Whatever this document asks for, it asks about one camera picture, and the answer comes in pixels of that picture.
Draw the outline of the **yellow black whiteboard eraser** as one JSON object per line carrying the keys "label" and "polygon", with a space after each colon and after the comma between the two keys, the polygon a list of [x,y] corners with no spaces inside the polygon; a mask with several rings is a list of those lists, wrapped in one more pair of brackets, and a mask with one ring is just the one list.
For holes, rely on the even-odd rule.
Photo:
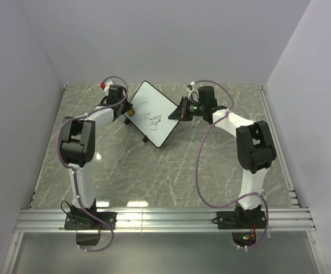
{"label": "yellow black whiteboard eraser", "polygon": [[128,116],[133,116],[135,114],[135,111],[133,108],[131,108],[128,112],[127,112]]}

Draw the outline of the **black framed small whiteboard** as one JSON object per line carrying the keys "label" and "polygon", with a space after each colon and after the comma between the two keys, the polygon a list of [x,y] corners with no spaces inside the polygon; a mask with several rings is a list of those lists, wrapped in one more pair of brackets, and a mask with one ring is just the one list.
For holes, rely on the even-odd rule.
{"label": "black framed small whiteboard", "polygon": [[155,147],[162,147],[179,123],[168,118],[177,105],[146,80],[137,88],[130,103],[134,114],[125,114],[126,118]]}

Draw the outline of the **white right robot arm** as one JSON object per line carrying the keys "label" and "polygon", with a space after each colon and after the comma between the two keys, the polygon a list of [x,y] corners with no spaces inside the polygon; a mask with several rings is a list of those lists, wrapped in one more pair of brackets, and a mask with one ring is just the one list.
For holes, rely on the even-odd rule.
{"label": "white right robot arm", "polygon": [[[241,228],[254,223],[254,212],[261,209],[261,196],[265,176],[277,157],[276,148],[267,122],[245,119],[217,102],[196,102],[182,97],[177,108],[169,115],[170,120],[189,122],[195,116],[202,117],[210,124],[201,140],[196,157],[195,184],[201,201],[211,208],[226,208],[236,205],[234,220]],[[203,196],[198,182],[198,166],[205,139],[214,127],[218,127],[236,138],[237,159],[242,167],[241,191],[237,199],[225,205],[212,205]]]}

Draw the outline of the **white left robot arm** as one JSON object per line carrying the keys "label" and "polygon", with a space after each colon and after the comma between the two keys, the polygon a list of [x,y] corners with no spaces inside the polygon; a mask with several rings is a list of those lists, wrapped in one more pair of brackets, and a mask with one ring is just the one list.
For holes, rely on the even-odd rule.
{"label": "white left robot arm", "polygon": [[57,136],[57,155],[68,170],[73,189],[72,205],[83,209],[77,222],[84,229],[98,223],[98,215],[89,210],[95,204],[91,182],[91,161],[95,153],[97,126],[103,127],[119,116],[133,111],[127,99],[109,99],[107,96],[94,110],[80,116],[67,117]]}

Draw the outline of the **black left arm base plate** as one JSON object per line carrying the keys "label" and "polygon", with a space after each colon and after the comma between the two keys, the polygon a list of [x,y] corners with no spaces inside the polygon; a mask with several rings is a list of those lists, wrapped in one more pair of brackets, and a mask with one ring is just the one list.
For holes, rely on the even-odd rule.
{"label": "black left arm base plate", "polygon": [[116,212],[95,212],[94,215],[97,217],[97,219],[104,221],[107,226],[103,225],[100,221],[93,219],[83,212],[79,214],[69,213],[65,220],[64,230],[109,230],[115,228],[117,219]]}

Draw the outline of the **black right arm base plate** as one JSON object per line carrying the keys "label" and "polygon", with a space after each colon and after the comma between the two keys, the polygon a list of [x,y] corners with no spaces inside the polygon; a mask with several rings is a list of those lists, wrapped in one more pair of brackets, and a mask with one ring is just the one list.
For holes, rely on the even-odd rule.
{"label": "black right arm base plate", "polygon": [[237,207],[234,211],[218,211],[211,222],[218,229],[264,229],[268,218],[261,207],[244,210]]}

